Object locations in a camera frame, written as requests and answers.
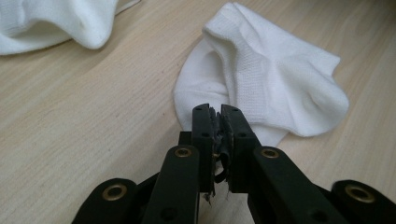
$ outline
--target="white sock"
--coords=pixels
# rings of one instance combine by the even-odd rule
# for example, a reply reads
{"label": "white sock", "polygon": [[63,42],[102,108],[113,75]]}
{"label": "white sock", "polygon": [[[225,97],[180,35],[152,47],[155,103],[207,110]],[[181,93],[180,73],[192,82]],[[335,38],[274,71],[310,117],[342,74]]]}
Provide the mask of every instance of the white sock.
{"label": "white sock", "polygon": [[237,4],[206,24],[175,87],[177,115],[191,128],[194,106],[240,108],[263,145],[292,132],[325,133],[344,117],[348,100],[332,78],[339,58]]}
{"label": "white sock", "polygon": [[114,15],[139,0],[0,0],[0,55],[43,49],[70,38],[88,49],[110,37]]}

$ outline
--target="white cloth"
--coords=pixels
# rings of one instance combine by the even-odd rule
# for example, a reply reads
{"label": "white cloth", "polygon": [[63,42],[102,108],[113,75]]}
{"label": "white cloth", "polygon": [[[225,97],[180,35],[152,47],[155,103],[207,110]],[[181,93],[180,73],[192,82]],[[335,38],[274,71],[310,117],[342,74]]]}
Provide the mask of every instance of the white cloth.
{"label": "white cloth", "polygon": [[348,99],[332,78],[338,57],[237,3],[224,5],[203,33],[174,90],[183,129],[191,129],[195,106],[229,104],[263,145],[276,146],[287,132],[325,133],[345,116]]}
{"label": "white cloth", "polygon": [[70,38],[99,49],[114,15],[139,0],[0,0],[0,55],[43,49]]}

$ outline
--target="light wood surface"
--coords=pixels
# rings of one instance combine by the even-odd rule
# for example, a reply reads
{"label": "light wood surface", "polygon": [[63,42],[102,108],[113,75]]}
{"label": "light wood surface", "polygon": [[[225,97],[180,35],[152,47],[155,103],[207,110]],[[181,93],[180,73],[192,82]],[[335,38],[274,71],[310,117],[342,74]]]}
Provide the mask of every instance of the light wood surface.
{"label": "light wood surface", "polygon": [[[226,1],[143,0],[99,50],[67,41],[0,57],[0,223],[70,223],[114,177],[140,183],[177,144],[173,88],[201,29]],[[316,184],[355,179],[396,202],[393,0],[240,1],[341,57],[350,108],[333,131],[278,146]],[[200,223],[252,223],[246,195],[217,186]]]}

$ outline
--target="black plastic part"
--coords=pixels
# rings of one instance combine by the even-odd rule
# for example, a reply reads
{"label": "black plastic part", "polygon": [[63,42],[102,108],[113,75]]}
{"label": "black plastic part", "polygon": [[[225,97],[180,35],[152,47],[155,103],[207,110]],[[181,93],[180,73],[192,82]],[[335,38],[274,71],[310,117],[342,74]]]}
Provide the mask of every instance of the black plastic part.
{"label": "black plastic part", "polygon": [[[347,223],[282,150],[256,148],[252,170],[259,188],[253,188],[250,197],[262,193],[275,211],[276,223]],[[260,202],[251,206],[259,207]]]}
{"label": "black plastic part", "polygon": [[197,222],[199,156],[199,151],[191,146],[168,151],[142,223]]}
{"label": "black plastic part", "polygon": [[198,105],[192,110],[191,145],[200,152],[200,191],[214,190],[215,159],[214,130],[209,104]]}
{"label": "black plastic part", "polygon": [[232,193],[248,193],[248,182],[251,176],[248,161],[251,159],[253,149],[261,144],[241,110],[230,105],[223,105],[221,115],[231,154],[229,189]]}
{"label": "black plastic part", "polygon": [[179,145],[191,145],[191,132],[180,132],[178,136]]}
{"label": "black plastic part", "polygon": [[127,179],[110,179],[96,187],[79,208],[74,224],[127,223],[137,214],[130,214],[136,184]]}
{"label": "black plastic part", "polygon": [[255,224],[273,224],[276,222],[276,213],[272,205],[265,199],[259,186],[252,186],[247,195],[247,206]]}
{"label": "black plastic part", "polygon": [[350,223],[396,223],[395,203],[361,182],[335,182],[332,186],[331,200]]}
{"label": "black plastic part", "polygon": [[159,173],[137,185],[134,199],[131,201],[132,208],[127,223],[141,223],[143,215],[146,213],[152,190],[157,182],[158,175]]}

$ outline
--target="screw hole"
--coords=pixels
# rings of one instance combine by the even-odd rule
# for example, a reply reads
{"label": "screw hole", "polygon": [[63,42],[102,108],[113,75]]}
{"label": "screw hole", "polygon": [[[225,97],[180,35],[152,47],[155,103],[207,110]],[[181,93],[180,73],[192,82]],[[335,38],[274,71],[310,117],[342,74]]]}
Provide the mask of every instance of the screw hole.
{"label": "screw hole", "polygon": [[373,203],[375,201],[375,196],[372,193],[355,185],[347,185],[346,194],[362,203]]}
{"label": "screw hole", "polygon": [[176,217],[177,217],[176,208],[168,207],[168,208],[164,208],[161,211],[161,218],[164,221],[172,221],[172,220],[175,220]]}
{"label": "screw hole", "polygon": [[189,157],[192,154],[192,151],[188,148],[178,148],[175,151],[175,155],[177,157]]}
{"label": "screw hole", "polygon": [[263,149],[262,155],[269,159],[275,159],[279,157],[279,153],[271,148]]}
{"label": "screw hole", "polygon": [[123,184],[114,184],[107,187],[103,193],[102,197],[106,201],[116,201],[122,198],[126,194],[127,188]]}

